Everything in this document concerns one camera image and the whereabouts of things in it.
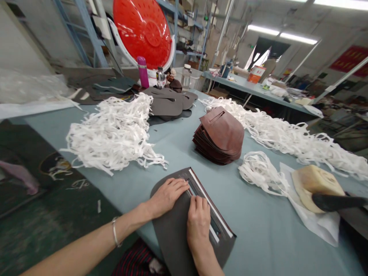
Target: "hand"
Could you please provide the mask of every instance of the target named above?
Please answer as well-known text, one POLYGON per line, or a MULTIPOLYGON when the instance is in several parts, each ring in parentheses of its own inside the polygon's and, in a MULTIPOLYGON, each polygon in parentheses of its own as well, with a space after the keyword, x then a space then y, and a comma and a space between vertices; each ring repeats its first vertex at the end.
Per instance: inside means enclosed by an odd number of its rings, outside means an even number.
POLYGON ((193 255, 212 247, 209 238, 211 223, 211 207, 207 199, 192 196, 188 212, 187 240, 193 255))
POLYGON ((184 179, 170 178, 158 188, 153 197, 148 200, 147 210, 151 218, 155 219, 170 211, 177 199, 189 189, 188 181, 184 179))

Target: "pink thermos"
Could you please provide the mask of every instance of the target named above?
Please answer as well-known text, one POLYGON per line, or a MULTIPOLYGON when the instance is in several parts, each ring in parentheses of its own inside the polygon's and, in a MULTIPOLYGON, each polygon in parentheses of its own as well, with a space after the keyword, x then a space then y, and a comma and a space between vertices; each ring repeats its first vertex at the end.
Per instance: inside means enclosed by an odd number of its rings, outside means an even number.
POLYGON ((148 82, 148 73, 147 73, 147 64, 146 59, 144 57, 137 57, 138 69, 139 69, 139 78, 141 79, 141 85, 145 88, 150 87, 150 83, 148 82))

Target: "bangle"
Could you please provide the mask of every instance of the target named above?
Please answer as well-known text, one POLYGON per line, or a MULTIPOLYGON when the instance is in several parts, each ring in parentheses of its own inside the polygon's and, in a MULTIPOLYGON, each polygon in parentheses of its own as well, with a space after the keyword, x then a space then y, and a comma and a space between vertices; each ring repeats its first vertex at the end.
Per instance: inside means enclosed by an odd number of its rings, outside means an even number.
POLYGON ((119 217, 114 217, 113 219, 112 219, 112 230, 113 230, 113 232, 114 232, 114 239, 115 239, 115 245, 116 245, 116 247, 121 247, 122 246, 122 244, 123 244, 123 242, 121 242, 120 244, 118 243, 118 238, 116 237, 116 230, 115 230, 115 222, 116 222, 116 220, 118 219, 119 217))

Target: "red circular lid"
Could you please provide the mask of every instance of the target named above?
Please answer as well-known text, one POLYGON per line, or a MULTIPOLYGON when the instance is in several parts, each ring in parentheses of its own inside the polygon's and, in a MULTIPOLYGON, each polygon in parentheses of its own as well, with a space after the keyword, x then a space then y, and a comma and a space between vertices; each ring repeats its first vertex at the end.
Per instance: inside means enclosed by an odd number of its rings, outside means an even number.
POLYGON ((169 26, 156 0, 114 0, 114 22, 129 54, 146 59, 148 69, 169 59, 169 26))

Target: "light blue table cover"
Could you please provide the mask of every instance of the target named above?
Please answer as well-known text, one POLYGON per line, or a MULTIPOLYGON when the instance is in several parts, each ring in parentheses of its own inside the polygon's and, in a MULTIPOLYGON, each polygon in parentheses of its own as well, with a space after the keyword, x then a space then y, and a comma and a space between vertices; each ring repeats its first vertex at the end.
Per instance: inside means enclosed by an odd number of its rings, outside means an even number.
MULTIPOLYGON (((207 95, 192 90, 204 99, 207 95)), ((273 196, 245 182, 238 166, 242 158, 226 166, 215 165, 194 150, 192 136, 205 114, 204 106, 196 101, 192 116, 149 129, 149 142, 154 151, 169 161, 167 170, 161 165, 144 169, 132 162, 110 177, 95 168, 78 169, 122 213, 149 199, 151 189, 163 177, 186 167, 192 167, 222 216, 237 235, 234 248, 224 267, 226 275, 246 276, 311 276, 364 275, 357 255, 348 238, 340 231, 338 248, 334 248, 309 231, 285 197, 273 196)), ((93 112, 95 106, 82 106, 93 112)), ((25 118, 55 149, 65 148, 65 137, 71 123, 80 122, 84 113, 77 108, 32 115, 25 118)), ((263 151, 273 165, 279 163, 298 169, 302 165, 290 155, 271 151, 256 143, 245 132, 242 156, 249 151, 263 151)), ((61 152, 67 160, 75 156, 61 152)), ((367 194, 367 187, 353 178, 336 176, 346 191, 367 194)), ((161 257, 152 222, 138 234, 161 257)))
POLYGON ((254 84, 252 82, 249 82, 245 78, 240 77, 238 75, 229 74, 229 77, 233 77, 235 81, 231 81, 226 78, 219 77, 219 76, 213 77, 210 71, 203 72, 202 76, 204 76, 207 79, 211 79, 213 81, 221 83, 223 85, 237 89, 239 91, 246 92, 254 96, 261 97, 266 100, 270 100, 272 102, 284 105, 286 107, 290 107, 292 109, 315 116, 314 114, 306 110, 302 105, 295 103, 294 99, 292 99, 291 103, 285 102, 284 98, 273 95, 269 90, 263 89, 260 84, 254 84))

